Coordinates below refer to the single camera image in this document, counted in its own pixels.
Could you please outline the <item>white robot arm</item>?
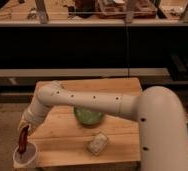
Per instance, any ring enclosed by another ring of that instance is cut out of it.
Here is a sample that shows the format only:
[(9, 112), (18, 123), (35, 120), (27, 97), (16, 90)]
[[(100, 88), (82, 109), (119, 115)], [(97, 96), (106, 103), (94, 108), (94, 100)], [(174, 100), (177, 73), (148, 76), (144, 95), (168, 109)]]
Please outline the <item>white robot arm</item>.
[(188, 171), (188, 127), (182, 102), (172, 90), (152, 86), (138, 95), (74, 91), (60, 82), (41, 86), (25, 109), (18, 129), (30, 134), (52, 107), (67, 105), (134, 120), (139, 125), (140, 171)]

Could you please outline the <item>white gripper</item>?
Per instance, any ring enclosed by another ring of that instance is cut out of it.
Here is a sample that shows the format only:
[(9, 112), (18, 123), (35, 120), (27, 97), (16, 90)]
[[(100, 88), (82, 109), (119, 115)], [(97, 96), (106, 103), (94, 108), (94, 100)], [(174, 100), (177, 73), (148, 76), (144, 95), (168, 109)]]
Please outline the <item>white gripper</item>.
[(40, 125), (40, 120), (35, 115), (23, 113), (18, 124), (18, 132), (21, 133), (24, 128), (28, 128), (28, 134), (32, 135)]

